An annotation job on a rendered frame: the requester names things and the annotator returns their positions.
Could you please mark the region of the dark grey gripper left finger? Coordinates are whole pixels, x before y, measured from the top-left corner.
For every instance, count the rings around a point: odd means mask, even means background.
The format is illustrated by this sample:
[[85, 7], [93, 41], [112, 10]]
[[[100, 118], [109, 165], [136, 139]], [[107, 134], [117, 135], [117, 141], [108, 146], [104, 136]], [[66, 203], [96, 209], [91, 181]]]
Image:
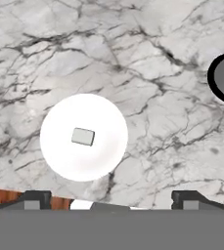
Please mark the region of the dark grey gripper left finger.
[[50, 190], [27, 190], [16, 200], [0, 204], [7, 210], [50, 210], [52, 193]]

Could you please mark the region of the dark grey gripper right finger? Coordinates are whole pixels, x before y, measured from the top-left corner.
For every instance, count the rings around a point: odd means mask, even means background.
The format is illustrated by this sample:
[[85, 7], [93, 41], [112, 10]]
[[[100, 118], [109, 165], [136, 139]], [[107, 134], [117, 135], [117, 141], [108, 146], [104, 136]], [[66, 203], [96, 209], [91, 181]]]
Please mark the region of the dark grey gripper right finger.
[[224, 204], [207, 199], [196, 190], [171, 192], [172, 210], [224, 210]]

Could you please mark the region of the white marshmallow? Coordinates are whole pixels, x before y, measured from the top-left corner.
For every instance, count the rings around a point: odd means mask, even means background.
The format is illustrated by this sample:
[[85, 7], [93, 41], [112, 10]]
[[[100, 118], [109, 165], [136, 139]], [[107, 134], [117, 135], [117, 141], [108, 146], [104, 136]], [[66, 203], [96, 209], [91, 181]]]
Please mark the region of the white marshmallow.
[[82, 128], [75, 128], [72, 133], [71, 141], [76, 144], [91, 146], [94, 142], [95, 132]]

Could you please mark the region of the white round plate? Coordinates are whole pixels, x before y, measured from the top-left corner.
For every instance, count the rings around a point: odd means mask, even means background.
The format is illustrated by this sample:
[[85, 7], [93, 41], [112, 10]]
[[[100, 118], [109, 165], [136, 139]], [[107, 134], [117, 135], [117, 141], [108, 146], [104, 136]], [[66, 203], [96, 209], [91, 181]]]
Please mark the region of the white round plate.
[[128, 129], [111, 101], [78, 94], [63, 99], [46, 115], [40, 130], [40, 147], [49, 167], [76, 182], [106, 176], [121, 161]]

